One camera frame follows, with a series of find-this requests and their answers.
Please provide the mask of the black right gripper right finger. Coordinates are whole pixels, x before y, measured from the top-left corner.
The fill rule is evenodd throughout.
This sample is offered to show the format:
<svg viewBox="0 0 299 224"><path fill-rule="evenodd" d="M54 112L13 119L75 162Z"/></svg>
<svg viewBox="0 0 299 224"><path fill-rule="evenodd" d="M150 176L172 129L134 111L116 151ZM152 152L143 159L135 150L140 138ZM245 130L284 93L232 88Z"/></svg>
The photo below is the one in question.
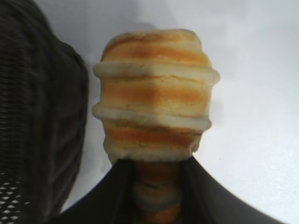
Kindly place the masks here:
<svg viewBox="0 0 299 224"><path fill-rule="evenodd" d="M180 162L181 218L184 224L279 224L232 194L194 158Z"/></svg>

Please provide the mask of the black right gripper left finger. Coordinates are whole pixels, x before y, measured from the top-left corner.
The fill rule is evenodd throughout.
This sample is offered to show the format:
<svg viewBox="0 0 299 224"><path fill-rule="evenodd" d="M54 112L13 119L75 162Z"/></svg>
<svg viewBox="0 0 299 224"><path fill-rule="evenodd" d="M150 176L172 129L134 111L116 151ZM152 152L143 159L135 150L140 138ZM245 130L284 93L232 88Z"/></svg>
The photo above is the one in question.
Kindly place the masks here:
<svg viewBox="0 0 299 224"><path fill-rule="evenodd" d="M133 180L133 163L118 160L90 192L49 223L131 224L134 213Z"/></svg>

